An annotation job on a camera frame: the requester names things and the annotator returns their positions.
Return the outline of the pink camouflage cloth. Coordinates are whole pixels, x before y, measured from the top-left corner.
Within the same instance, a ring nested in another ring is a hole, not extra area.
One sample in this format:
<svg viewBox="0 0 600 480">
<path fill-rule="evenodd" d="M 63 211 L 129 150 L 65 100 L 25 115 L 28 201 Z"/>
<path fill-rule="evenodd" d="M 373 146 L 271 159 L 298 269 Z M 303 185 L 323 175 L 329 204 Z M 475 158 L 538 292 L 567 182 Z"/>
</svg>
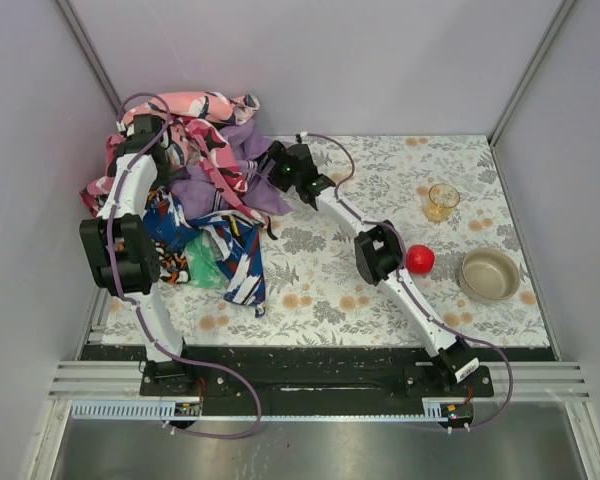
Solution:
<svg viewBox="0 0 600 480">
<path fill-rule="evenodd" d="M 168 132 L 166 154 L 170 174 L 193 167 L 202 172 L 203 181 L 211 188 L 211 193 L 217 194 L 230 209 L 258 222 L 265 221 L 258 210 L 247 206 L 243 200 L 249 187 L 247 174 L 241 169 L 237 156 L 221 131 L 205 120 L 193 118 L 184 126 L 184 130 L 176 131 L 168 127 Z M 122 151 L 125 139 L 120 134 L 113 134 L 107 139 L 107 173 L 80 193 L 83 203 L 93 215 L 98 214 L 111 192 L 116 155 Z"/>
</svg>

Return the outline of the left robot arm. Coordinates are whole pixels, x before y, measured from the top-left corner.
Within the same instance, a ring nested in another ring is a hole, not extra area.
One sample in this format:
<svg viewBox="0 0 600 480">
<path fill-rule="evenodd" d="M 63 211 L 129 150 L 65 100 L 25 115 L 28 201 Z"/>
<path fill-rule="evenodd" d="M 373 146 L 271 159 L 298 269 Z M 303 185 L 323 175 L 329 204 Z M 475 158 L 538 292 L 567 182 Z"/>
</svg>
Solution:
<svg viewBox="0 0 600 480">
<path fill-rule="evenodd" d="M 186 344 L 160 294 L 159 256 L 143 222 L 151 187 L 169 169 L 167 122 L 141 114 L 119 127 L 123 141 L 109 169 L 110 192 L 97 216 L 81 222 L 79 233 L 96 285 L 135 316 L 146 350 L 140 394 L 185 395 L 193 388 L 192 367 L 182 362 Z"/>
</svg>

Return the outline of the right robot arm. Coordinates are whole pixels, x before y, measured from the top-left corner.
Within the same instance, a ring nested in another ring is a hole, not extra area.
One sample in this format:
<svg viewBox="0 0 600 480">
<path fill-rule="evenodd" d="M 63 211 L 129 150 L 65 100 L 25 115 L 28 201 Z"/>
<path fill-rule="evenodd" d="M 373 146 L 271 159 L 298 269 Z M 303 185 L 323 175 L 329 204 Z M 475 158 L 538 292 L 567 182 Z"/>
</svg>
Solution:
<svg viewBox="0 0 600 480">
<path fill-rule="evenodd" d="M 319 172 L 307 144 L 273 142 L 259 169 L 277 189 L 293 188 L 303 203 L 335 221 L 353 240 L 359 275 L 415 325 L 444 384 L 459 384 L 477 370 L 479 360 L 466 340 L 442 323 L 412 281 L 406 269 L 406 248 L 393 224 L 375 220 L 355 207 L 339 184 Z"/>
</svg>

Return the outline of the salmon whale print cloth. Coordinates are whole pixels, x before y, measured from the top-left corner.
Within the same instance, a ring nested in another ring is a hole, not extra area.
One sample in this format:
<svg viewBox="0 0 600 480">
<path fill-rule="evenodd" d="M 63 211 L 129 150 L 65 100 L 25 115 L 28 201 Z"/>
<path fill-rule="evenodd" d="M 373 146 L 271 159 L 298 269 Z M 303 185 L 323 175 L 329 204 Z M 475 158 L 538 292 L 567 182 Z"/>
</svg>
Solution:
<svg viewBox="0 0 600 480">
<path fill-rule="evenodd" d="M 260 102 L 253 94 L 228 98 L 219 92 L 186 91 L 161 93 L 158 96 L 140 94 L 148 97 L 145 103 L 133 107 L 120 115 L 116 121 L 118 131 L 122 133 L 138 115 L 149 114 L 164 119 L 165 106 L 169 107 L 171 130 L 184 130 L 184 126 L 193 118 L 205 120 L 211 124 L 242 125 L 259 110 Z"/>
</svg>

